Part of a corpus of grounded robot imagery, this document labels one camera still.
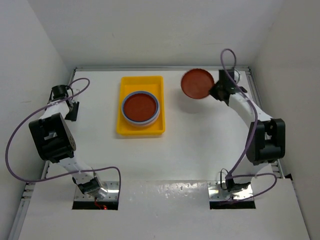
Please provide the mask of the red-brown plate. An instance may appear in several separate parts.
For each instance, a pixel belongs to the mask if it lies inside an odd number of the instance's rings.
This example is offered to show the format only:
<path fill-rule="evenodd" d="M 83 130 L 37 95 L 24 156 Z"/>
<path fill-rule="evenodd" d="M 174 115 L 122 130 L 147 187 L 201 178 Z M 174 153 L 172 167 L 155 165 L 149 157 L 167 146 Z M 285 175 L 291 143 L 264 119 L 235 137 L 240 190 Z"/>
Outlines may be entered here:
<path fill-rule="evenodd" d="M 154 98 L 146 93 L 129 96 L 124 102 L 124 115 L 134 122 L 144 122 L 151 119 L 157 111 Z"/>
<path fill-rule="evenodd" d="M 215 86 L 215 82 L 208 71 L 194 68 L 183 75 L 180 86 L 186 96 L 199 100 L 210 95 L 210 90 Z"/>

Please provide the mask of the blue plate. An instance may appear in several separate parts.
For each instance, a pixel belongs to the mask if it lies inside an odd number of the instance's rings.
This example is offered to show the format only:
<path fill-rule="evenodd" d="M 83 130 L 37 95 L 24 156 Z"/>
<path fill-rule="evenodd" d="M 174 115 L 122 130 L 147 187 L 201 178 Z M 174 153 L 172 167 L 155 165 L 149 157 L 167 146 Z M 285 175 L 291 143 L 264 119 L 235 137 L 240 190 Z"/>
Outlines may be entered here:
<path fill-rule="evenodd" d="M 158 118 L 160 103 L 148 91 L 134 91 L 124 98 L 120 109 L 127 122 L 134 125 L 148 125 Z"/>

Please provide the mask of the cream white plate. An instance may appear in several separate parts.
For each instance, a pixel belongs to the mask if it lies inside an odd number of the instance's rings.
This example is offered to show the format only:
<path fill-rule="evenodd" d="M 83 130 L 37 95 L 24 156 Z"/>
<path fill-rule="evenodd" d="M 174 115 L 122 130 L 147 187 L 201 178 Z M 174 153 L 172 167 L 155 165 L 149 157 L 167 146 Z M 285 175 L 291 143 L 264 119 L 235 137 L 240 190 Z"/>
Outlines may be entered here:
<path fill-rule="evenodd" d="M 136 109 L 123 108 L 121 113 L 125 121 L 134 127 L 148 127 L 153 125 L 160 116 L 160 108 L 152 109 Z"/>

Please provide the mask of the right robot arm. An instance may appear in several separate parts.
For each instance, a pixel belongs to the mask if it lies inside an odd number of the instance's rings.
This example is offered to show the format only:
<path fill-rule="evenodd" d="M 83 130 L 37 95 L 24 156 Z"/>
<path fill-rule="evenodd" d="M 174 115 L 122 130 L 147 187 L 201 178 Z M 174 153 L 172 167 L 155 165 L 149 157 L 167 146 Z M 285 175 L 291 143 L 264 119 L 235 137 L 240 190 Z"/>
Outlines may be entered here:
<path fill-rule="evenodd" d="M 228 192 L 242 190 L 261 169 L 285 156 L 286 124 L 254 103 L 247 90 L 236 84 L 233 69 L 219 71 L 218 81 L 209 94 L 234 110 L 248 127 L 244 150 L 225 176 Z"/>

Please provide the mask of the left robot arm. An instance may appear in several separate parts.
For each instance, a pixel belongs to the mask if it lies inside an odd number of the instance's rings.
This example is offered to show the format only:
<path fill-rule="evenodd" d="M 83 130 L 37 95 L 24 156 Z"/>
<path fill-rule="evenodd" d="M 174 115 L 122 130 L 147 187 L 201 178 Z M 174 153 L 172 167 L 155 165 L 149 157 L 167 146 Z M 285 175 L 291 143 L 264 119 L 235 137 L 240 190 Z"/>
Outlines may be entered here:
<path fill-rule="evenodd" d="M 102 200 L 108 190 L 95 171 L 75 155 L 76 142 L 66 123 L 77 120 L 80 103 L 71 99 L 60 102 L 72 93 L 68 85 L 54 86 L 44 114 L 28 127 L 42 160 L 63 167 L 82 194 Z"/>

